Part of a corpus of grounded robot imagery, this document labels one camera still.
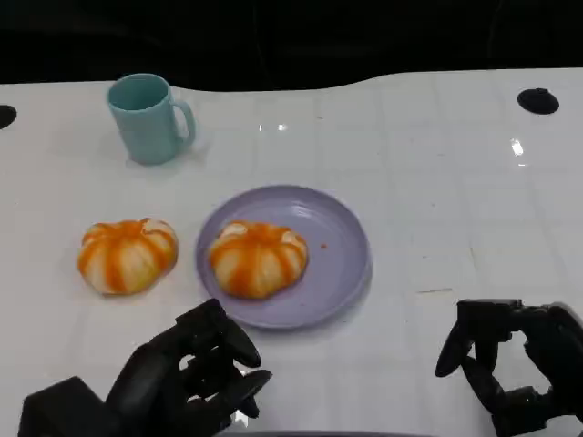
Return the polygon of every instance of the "light blue mug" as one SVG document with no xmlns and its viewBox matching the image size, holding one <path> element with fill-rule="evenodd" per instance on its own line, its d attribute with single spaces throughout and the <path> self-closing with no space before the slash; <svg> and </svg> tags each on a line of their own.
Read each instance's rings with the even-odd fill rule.
<svg viewBox="0 0 583 437">
<path fill-rule="evenodd" d="M 139 164 L 162 164 L 194 141 L 192 110 L 186 102 L 172 99 L 169 83 L 160 76 L 122 77 L 107 92 L 107 102 L 129 157 Z M 179 134 L 174 107 L 186 118 L 186 138 Z"/>
</svg>

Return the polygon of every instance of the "orange pumpkin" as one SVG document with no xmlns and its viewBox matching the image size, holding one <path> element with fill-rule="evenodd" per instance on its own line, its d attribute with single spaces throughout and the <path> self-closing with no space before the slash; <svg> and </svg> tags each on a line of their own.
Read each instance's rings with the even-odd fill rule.
<svg viewBox="0 0 583 437">
<path fill-rule="evenodd" d="M 134 294 L 170 270 L 177 256 L 176 235 L 164 221 L 97 223 L 83 237 L 77 268 L 103 294 Z"/>
<path fill-rule="evenodd" d="M 289 228 L 233 221 L 211 245 L 209 259 L 218 283 L 227 293 L 265 299 L 303 274 L 308 247 Z"/>
</svg>

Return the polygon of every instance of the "mug handle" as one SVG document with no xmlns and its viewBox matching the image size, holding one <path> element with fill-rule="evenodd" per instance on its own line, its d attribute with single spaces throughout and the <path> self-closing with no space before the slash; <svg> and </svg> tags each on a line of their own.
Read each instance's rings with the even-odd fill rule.
<svg viewBox="0 0 583 437">
<path fill-rule="evenodd" d="M 186 127 L 187 127 L 187 130 L 189 131 L 189 134 L 186 138 L 182 138 L 181 145 L 183 147 L 190 146 L 192 144 L 192 142 L 194 141 L 194 130 L 195 130 L 195 122 L 194 122 L 194 116 L 192 115 L 192 109 L 190 109 L 189 104 L 183 100 L 176 100 L 176 101 L 172 102 L 172 106 L 180 109 L 182 111 L 182 114 L 184 114 L 184 118 L 186 118 Z"/>
</svg>

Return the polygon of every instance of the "white table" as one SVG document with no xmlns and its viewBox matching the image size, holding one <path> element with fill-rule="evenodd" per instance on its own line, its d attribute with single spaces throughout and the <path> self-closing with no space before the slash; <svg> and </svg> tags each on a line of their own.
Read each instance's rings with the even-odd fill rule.
<svg viewBox="0 0 583 437">
<path fill-rule="evenodd" d="M 208 151 L 158 168 L 127 161 L 108 86 L 0 86 L 0 103 L 18 110 L 0 131 L 1 435 L 15 434 L 29 392 L 71 375 L 105 397 L 137 345 L 206 299 L 193 260 L 203 220 L 265 184 L 320 188 L 349 205 L 372 243 L 374 278 L 362 305 L 335 323 L 249 330 L 275 375 L 249 429 L 491 436 L 462 375 L 433 376 L 455 302 L 564 300 L 583 314 L 580 70 L 395 75 L 317 91 L 175 89 Z M 555 115 L 517 105 L 534 86 L 558 97 Z M 80 239 L 92 223 L 143 217 L 177 231 L 178 265 L 148 294 L 104 300 L 76 271 Z M 371 347 L 375 338 L 384 339 Z M 517 338 L 502 347 L 496 375 L 507 388 L 544 390 Z M 559 419 L 538 435 L 580 428 Z"/>
</svg>

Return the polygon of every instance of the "purple plate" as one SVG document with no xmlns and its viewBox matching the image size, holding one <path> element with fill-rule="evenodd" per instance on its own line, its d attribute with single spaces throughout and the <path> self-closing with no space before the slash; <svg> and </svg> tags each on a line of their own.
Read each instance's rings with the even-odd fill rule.
<svg viewBox="0 0 583 437">
<path fill-rule="evenodd" d="M 310 254 L 298 282 L 267 300 L 227 295 L 215 280 L 207 251 L 234 219 L 299 232 Z M 356 216 L 327 194 L 293 186 L 257 188 L 229 200 L 205 223 L 195 256 L 202 284 L 233 319 L 270 329 L 299 328 L 332 316 L 366 291 L 372 274 L 368 240 Z"/>
</svg>

